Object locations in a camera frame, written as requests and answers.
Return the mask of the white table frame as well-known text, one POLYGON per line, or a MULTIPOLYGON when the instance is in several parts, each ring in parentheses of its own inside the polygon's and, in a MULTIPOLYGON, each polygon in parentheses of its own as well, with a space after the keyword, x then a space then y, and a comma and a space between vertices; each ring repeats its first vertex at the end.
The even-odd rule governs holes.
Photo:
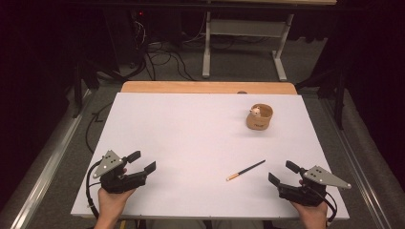
MULTIPOLYGON (((312 7, 312 6, 334 6, 337 0, 206 0, 206 3, 242 3, 253 6, 262 4, 264 7, 312 7)), ((213 35, 250 36, 250 37, 271 37, 278 38, 279 45, 276 50, 271 51, 271 58, 280 81, 287 81, 285 69, 281 60, 284 46, 286 44, 289 30, 294 18, 289 13, 284 21, 259 21, 248 19, 212 19, 211 11, 205 13, 205 44, 202 63, 202 77, 210 76, 211 65, 211 37, 213 35)))

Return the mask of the white table board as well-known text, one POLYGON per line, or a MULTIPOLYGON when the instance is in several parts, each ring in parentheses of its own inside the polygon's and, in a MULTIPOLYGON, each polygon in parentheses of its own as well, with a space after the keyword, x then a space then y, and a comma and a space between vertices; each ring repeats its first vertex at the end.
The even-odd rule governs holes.
POLYGON ((109 150, 141 152, 130 173, 157 165, 128 200, 129 219, 294 219, 268 174, 295 185, 299 177, 287 160, 306 169, 329 166, 299 95, 119 93, 93 159, 109 150), (273 109, 264 131, 246 126, 254 104, 273 109))

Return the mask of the person's left hand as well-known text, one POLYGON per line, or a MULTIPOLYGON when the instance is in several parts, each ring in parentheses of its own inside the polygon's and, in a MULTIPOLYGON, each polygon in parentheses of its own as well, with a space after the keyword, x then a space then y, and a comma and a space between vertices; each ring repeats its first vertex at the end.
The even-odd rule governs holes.
POLYGON ((116 222, 122 214, 128 198, 135 189, 120 194, 110 194, 105 189, 98 190, 99 221, 116 222))

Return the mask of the wooden table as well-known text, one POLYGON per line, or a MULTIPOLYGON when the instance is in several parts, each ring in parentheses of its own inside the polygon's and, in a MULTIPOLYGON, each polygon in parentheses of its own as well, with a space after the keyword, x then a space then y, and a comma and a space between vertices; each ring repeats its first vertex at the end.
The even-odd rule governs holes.
POLYGON ((129 81, 123 93, 161 94, 297 94, 287 82, 129 81))

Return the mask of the black metal stand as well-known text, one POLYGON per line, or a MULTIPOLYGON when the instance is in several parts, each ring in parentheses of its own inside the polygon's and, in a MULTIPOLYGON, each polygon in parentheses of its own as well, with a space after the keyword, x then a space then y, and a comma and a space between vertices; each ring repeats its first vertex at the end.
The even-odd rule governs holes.
POLYGON ((83 85, 90 90, 97 90, 99 88, 96 70, 91 61, 79 61, 74 67, 75 111, 73 118, 77 118, 83 108, 83 85))
POLYGON ((344 107, 345 69, 339 65, 313 73, 311 77, 294 85, 297 91, 307 87, 318 87, 319 98, 334 98, 333 119, 337 127, 342 130, 342 113, 344 107))

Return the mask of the person's right hand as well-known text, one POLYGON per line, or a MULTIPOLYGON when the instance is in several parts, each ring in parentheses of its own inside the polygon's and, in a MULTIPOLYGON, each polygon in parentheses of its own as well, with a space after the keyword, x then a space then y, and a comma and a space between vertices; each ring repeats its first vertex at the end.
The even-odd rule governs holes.
POLYGON ((327 226, 328 205, 325 202, 320 203, 316 207, 304 206, 295 202, 291 204, 297 210, 304 227, 310 224, 327 226))

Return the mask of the aluminium floor rail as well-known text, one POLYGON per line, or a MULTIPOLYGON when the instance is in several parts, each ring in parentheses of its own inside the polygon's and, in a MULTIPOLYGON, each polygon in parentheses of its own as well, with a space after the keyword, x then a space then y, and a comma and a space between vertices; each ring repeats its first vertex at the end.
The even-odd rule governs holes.
POLYGON ((327 117, 331 125, 333 126, 334 131, 337 133, 340 143, 343 146, 345 158, 349 163, 349 167, 352 170, 355 183, 368 208, 369 213, 373 218, 374 224, 376 225, 377 229, 392 229, 392 226, 389 223, 386 214, 380 205, 380 201, 372 185, 367 179, 363 168, 361 167, 357 157, 354 154, 354 150, 349 143, 348 137, 344 133, 344 130, 336 124, 332 105, 327 99, 321 99, 320 103, 323 107, 323 110, 327 114, 327 117))
POLYGON ((42 163, 38 176, 33 180, 34 184, 30 193, 25 198, 18 214, 14 218, 10 229, 27 229, 35 212, 40 206, 44 196, 49 190, 53 177, 65 156, 69 144, 75 131, 83 117, 83 111, 94 97, 94 92, 90 89, 84 91, 80 98, 83 103, 80 108, 72 102, 68 107, 68 112, 62 117, 59 124, 53 131, 49 141, 37 160, 42 163))

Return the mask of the black pen with gold end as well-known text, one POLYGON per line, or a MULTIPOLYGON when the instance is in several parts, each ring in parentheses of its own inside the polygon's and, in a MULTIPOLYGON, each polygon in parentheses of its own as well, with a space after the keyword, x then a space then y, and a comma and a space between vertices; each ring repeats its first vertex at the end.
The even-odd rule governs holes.
POLYGON ((256 168, 256 167, 258 167, 259 165, 261 165, 261 164, 263 164, 263 163, 265 163, 265 162, 266 162, 265 159, 264 159, 264 160, 261 160, 261 161, 255 163, 255 164, 253 164, 253 165, 250 165, 250 166, 247 167, 247 168, 244 168, 242 171, 237 172, 237 173, 235 173, 235 174, 233 174, 233 175, 227 177, 225 180, 226 180, 226 181, 230 181, 230 180, 232 180, 232 179, 235 178, 235 177, 239 177, 240 175, 242 175, 242 174, 244 174, 244 173, 246 173, 246 172, 248 172, 248 171, 250 171, 250 170, 252 170, 252 169, 254 169, 254 168, 256 168))

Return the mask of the wooden pen holder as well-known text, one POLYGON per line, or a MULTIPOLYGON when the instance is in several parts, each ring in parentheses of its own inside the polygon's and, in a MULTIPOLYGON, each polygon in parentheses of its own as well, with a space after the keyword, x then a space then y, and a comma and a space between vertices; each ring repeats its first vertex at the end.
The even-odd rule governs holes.
POLYGON ((273 109, 267 104, 254 104, 246 117, 246 126, 251 130, 264 131, 273 116, 273 109))

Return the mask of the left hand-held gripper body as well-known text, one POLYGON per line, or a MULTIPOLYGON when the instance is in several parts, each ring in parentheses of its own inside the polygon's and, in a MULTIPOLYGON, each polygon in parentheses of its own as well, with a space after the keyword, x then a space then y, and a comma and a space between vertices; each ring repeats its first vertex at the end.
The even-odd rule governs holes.
POLYGON ((93 173, 93 178, 98 178, 101 187, 110 194, 124 193, 146 183, 147 175, 144 171, 126 175, 124 171, 128 164, 126 157, 119 157, 114 151, 109 150, 93 173))

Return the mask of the dark computer case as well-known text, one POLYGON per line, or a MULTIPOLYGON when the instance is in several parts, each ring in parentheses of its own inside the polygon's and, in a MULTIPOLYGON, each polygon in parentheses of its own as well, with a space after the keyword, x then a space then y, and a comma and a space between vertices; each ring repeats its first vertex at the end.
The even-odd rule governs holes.
POLYGON ((117 63, 134 69, 145 53, 146 30, 130 10, 105 10, 107 28, 112 39, 117 63))

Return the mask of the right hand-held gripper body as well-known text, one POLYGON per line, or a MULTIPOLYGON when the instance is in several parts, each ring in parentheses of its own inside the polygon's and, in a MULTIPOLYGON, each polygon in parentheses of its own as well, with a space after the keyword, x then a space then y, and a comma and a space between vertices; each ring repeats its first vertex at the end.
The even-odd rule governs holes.
POLYGON ((300 175, 303 183, 294 187, 280 182, 279 197, 304 206, 318 206, 325 200, 328 186, 351 189, 351 185, 320 166, 313 166, 300 175))

